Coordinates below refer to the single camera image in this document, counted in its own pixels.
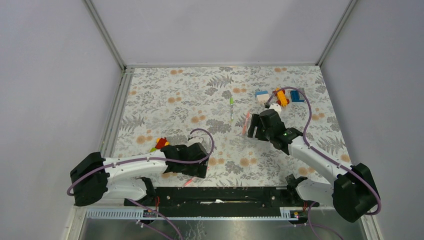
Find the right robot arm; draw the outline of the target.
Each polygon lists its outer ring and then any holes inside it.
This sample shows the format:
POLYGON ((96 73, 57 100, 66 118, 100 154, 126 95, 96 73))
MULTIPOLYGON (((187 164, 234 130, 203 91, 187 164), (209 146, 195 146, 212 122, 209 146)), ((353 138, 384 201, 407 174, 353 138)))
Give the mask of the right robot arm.
POLYGON ((381 209, 381 198, 370 169, 359 163, 344 164, 308 145, 302 132, 285 127, 274 109, 253 114, 247 131, 249 138, 270 142, 277 150, 298 159, 327 180, 327 183, 301 179, 287 191, 287 201, 299 206, 313 201, 333 207, 346 221, 354 223, 372 208, 381 209))

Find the red gel pen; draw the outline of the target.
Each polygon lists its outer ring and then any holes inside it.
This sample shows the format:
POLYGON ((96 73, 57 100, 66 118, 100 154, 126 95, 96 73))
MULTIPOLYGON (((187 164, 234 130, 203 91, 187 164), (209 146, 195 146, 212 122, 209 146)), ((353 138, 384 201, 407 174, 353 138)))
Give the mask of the red gel pen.
POLYGON ((245 116, 244 124, 243 124, 243 127, 242 127, 242 132, 241 132, 242 136, 244 136, 247 133, 249 119, 250 119, 250 111, 248 111, 246 113, 246 116, 245 116))

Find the white green marker pen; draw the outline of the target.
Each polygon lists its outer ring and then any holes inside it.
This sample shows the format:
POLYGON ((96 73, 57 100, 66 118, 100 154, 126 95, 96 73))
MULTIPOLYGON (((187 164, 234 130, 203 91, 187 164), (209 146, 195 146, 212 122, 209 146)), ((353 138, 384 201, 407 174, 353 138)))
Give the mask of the white green marker pen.
POLYGON ((233 122, 233 120, 234 120, 234 99, 233 99, 233 97, 229 98, 229 105, 230 105, 230 121, 233 122))

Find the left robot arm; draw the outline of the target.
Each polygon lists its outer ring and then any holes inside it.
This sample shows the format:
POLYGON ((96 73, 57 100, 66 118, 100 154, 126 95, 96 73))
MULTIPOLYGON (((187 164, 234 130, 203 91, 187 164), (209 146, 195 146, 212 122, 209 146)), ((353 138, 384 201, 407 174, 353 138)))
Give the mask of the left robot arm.
POLYGON ((148 206, 156 195, 150 175, 181 173, 205 178, 209 157, 199 142, 167 145, 125 158, 102 157, 100 152, 93 152, 71 170, 67 194, 78 207, 104 199, 130 199, 148 206))

